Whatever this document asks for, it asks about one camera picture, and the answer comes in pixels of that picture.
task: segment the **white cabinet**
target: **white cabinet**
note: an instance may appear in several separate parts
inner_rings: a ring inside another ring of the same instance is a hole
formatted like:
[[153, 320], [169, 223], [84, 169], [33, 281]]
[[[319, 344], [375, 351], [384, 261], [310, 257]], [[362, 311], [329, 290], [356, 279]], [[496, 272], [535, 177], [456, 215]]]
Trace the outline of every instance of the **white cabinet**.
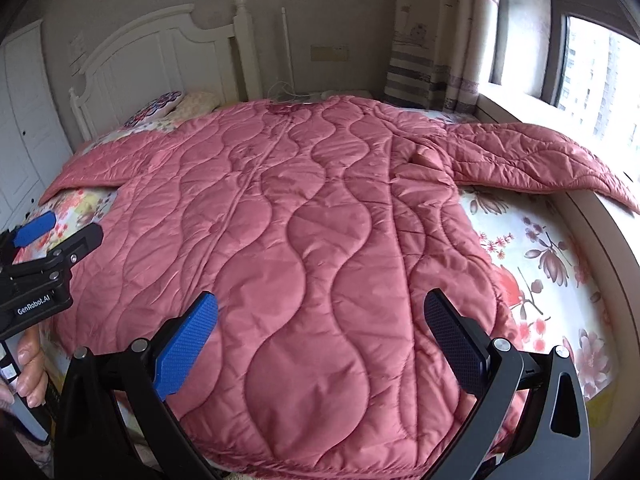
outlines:
[[71, 156], [71, 148], [51, 99], [40, 22], [34, 25], [6, 42], [4, 62], [15, 121], [40, 179], [48, 186]]
[[9, 217], [11, 216], [11, 208], [9, 208], [8, 203], [4, 199], [4, 196], [0, 193], [0, 225], [4, 226], [7, 223]]
[[0, 44], [0, 230], [24, 222], [71, 156], [51, 99], [40, 23]]
[[38, 180], [27, 148], [20, 140], [4, 76], [4, 48], [0, 48], [0, 190], [15, 208]]

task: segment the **window sill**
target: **window sill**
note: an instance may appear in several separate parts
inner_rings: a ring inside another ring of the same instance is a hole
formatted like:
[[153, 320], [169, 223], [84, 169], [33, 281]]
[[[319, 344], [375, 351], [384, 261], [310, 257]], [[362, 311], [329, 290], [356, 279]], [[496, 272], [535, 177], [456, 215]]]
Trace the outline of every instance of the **window sill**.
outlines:
[[[585, 145], [583, 139], [575, 138], [575, 129], [561, 110], [500, 85], [481, 86], [476, 117], [487, 123], [538, 124]], [[615, 173], [640, 196], [636, 184], [621, 171]], [[618, 347], [620, 371], [612, 393], [613, 408], [608, 421], [591, 431], [595, 475], [612, 459], [640, 415], [640, 216], [588, 190], [559, 193], [554, 201], [590, 261], [607, 301]]]

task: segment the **white wooden headboard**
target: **white wooden headboard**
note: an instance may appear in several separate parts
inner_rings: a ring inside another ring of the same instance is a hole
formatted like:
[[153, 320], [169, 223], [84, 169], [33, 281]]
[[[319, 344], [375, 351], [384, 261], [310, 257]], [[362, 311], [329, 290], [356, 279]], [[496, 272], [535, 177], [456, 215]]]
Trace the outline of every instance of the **white wooden headboard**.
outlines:
[[[86, 78], [71, 109], [85, 140], [113, 130], [158, 96], [174, 90], [210, 91], [224, 103], [261, 99], [262, 83], [254, 27], [246, 0], [236, 0], [234, 22], [202, 30], [191, 19], [194, 5], [156, 10], [119, 28], [84, 62]], [[233, 62], [238, 46], [240, 67]]]

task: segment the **pink quilted comforter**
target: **pink quilted comforter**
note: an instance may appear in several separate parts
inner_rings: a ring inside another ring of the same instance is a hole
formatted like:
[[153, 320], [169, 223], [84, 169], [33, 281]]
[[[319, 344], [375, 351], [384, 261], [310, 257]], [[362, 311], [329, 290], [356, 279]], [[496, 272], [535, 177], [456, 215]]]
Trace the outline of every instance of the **pink quilted comforter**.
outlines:
[[444, 125], [353, 97], [239, 104], [64, 168], [43, 201], [121, 187], [54, 328], [69, 351], [119, 351], [210, 290], [219, 325], [168, 401], [204, 455], [267, 478], [421, 475], [474, 402], [425, 326], [427, 291], [520, 343], [456, 184], [594, 189], [638, 211], [544, 128]]

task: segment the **blue gripper pad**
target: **blue gripper pad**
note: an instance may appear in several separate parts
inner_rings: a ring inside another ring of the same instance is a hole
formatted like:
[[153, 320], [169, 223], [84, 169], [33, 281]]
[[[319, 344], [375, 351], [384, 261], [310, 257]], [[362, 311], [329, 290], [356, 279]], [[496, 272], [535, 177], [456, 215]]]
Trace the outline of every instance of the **blue gripper pad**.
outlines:
[[488, 352], [467, 330], [468, 322], [473, 320], [460, 316], [439, 288], [429, 291], [424, 298], [424, 319], [460, 387], [481, 397], [488, 382]]
[[56, 214], [53, 211], [47, 211], [18, 228], [15, 232], [14, 247], [26, 247], [44, 233], [51, 231], [55, 226]]
[[180, 328], [156, 359], [154, 388], [162, 401], [180, 390], [217, 322], [216, 297], [204, 292], [189, 307]]

